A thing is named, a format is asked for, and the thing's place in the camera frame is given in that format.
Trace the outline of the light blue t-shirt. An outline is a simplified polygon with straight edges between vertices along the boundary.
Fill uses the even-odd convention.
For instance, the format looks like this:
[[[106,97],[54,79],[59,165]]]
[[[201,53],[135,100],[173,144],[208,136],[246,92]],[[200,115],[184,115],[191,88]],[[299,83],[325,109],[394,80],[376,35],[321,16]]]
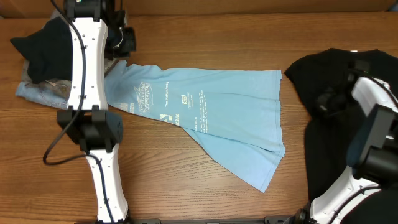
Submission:
[[[161,69],[118,62],[109,105],[180,126],[218,164],[264,192],[285,154],[280,70]]]

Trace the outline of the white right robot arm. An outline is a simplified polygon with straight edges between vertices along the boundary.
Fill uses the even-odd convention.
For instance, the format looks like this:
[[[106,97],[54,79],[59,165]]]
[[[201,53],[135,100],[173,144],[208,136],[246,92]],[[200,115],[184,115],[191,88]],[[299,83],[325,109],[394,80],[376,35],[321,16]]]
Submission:
[[[397,184],[397,98],[372,77],[358,78],[352,96],[366,119],[349,145],[345,170],[286,223],[340,223],[367,197]]]

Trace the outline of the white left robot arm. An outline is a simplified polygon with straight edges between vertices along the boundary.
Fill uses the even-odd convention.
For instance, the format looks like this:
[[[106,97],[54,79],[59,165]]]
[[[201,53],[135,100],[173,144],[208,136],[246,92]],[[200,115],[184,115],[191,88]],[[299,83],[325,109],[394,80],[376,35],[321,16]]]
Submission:
[[[57,112],[67,135],[90,167],[98,214],[95,223],[132,223],[119,172],[122,117],[108,109],[105,61],[128,58],[136,49],[126,12],[114,1],[69,0],[60,10],[72,37],[72,89],[67,108]]]

